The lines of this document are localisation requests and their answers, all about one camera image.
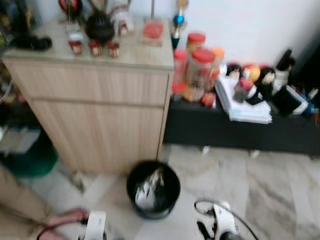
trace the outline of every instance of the cabinet top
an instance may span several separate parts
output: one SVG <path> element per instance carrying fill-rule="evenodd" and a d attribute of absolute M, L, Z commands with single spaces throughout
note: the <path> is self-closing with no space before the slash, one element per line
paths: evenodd
<path fill-rule="evenodd" d="M 111 58 L 108 49 L 103 48 L 102 56 L 92 57 L 88 46 L 89 39 L 85 33 L 82 45 L 82 55 L 74 56 L 66 33 L 65 25 L 55 19 L 49 24 L 38 28 L 34 33 L 38 37 L 49 36 L 52 38 L 52 48 L 47 51 L 31 51 L 11 49 L 4 54 L 7 59 L 21 59 L 31 61 L 48 61 L 56 63 L 106 65 L 114 67 L 156 69 L 173 71 L 175 69 L 174 57 L 171 44 L 171 34 L 169 31 L 169 21 L 163 20 L 162 46 L 149 46 L 140 43 L 144 19 L 137 17 L 134 19 L 135 34 L 126 37 L 115 37 L 119 42 L 119 57 Z"/>

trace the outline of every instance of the black teapot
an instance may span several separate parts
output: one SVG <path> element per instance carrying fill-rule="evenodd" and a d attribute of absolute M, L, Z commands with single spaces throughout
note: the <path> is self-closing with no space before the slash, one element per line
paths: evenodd
<path fill-rule="evenodd" d="M 85 33 L 90 39 L 106 43 L 115 36 L 114 23 L 103 10 L 99 10 L 91 0 L 90 3 L 93 14 L 86 21 Z"/>

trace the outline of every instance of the stack of books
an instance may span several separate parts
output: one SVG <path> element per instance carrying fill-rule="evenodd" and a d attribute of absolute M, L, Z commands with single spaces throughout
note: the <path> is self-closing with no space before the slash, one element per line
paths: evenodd
<path fill-rule="evenodd" d="M 271 107 L 266 101 L 251 105 L 246 101 L 239 103 L 234 100 L 237 83 L 236 79 L 220 76 L 215 85 L 216 93 L 220 98 L 224 111 L 229 115 L 229 119 L 231 121 L 256 124 L 271 123 Z M 256 86 L 253 86 L 251 92 L 256 92 L 256 90 Z"/>

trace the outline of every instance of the black trash bin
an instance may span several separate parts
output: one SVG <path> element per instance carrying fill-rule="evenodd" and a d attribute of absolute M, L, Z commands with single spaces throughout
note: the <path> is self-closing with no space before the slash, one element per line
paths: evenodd
<path fill-rule="evenodd" d="M 155 211 L 145 211 L 136 205 L 136 190 L 137 184 L 142 183 L 148 176 L 150 176 L 156 169 L 163 169 L 164 189 L 167 196 L 167 206 L 163 209 Z M 143 161 L 139 163 L 129 174 L 126 181 L 126 192 L 130 198 L 137 213 L 144 219 L 158 220 L 167 217 L 180 195 L 180 181 L 176 173 L 167 164 L 155 160 Z"/>

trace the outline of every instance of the green container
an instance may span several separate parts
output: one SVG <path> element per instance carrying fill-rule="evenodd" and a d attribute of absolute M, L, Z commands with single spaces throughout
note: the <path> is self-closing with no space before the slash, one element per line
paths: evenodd
<path fill-rule="evenodd" d="M 43 177 L 51 172 L 58 154 L 46 133 L 42 130 L 37 141 L 24 154 L 10 154 L 2 164 L 18 178 Z"/>

